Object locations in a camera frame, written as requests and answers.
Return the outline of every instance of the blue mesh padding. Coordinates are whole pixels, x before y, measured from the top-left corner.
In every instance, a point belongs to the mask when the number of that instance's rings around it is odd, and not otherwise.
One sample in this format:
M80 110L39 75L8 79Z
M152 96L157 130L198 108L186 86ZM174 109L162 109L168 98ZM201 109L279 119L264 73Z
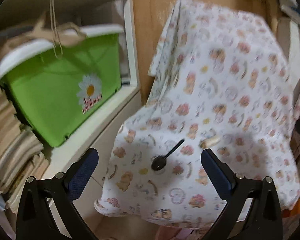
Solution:
M206 150L202 151L201 163L220 198L229 199L231 197L231 183Z
M85 159L83 164L78 169L77 173L73 176L72 180L69 182L68 186L68 198L70 201L78 199L83 192L86 184L88 183L93 171L99 162L99 155L97 150L91 150L91 153Z

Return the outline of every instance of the rope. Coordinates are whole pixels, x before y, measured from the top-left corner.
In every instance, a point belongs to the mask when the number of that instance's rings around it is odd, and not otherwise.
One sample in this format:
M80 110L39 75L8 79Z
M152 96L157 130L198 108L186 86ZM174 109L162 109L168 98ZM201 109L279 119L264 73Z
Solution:
M59 32L56 27L56 18L55 18L55 9L54 9L54 0L50 0L50 22L51 22L51 30L53 33L53 51L54 55L57 59L61 59L63 57L63 48L62 44L60 42ZM60 46L60 55L57 55L56 53L56 40Z

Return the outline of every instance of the daisy sticker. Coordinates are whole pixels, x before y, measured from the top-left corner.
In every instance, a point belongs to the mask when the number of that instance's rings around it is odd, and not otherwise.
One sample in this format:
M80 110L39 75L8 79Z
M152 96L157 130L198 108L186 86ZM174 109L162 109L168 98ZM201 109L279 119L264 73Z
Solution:
M83 76L79 87L81 91L77 93L77 97L79 105L82 106L82 112L85 114L102 99L102 81L96 74L86 75Z

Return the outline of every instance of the green plastic basket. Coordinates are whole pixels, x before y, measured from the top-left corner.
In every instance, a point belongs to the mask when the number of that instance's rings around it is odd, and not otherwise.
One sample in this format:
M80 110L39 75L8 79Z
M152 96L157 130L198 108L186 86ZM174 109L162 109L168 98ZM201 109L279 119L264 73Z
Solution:
M27 121L52 147L61 145L121 87L119 25L82 28L82 43L63 47L57 59L52 44L35 40L0 62L0 80Z

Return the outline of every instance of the orange object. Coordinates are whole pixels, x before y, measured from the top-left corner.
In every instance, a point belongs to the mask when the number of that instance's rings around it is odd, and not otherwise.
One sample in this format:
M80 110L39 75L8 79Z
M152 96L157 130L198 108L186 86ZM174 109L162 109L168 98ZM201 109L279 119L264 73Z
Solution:
M282 218L287 218L287 217L292 217L292 216L295 216L295 215L298 215L300 214L300 198L299 200L297 201L296 205L293 207L292 210L288 210L288 209L285 209L281 212L281 217Z

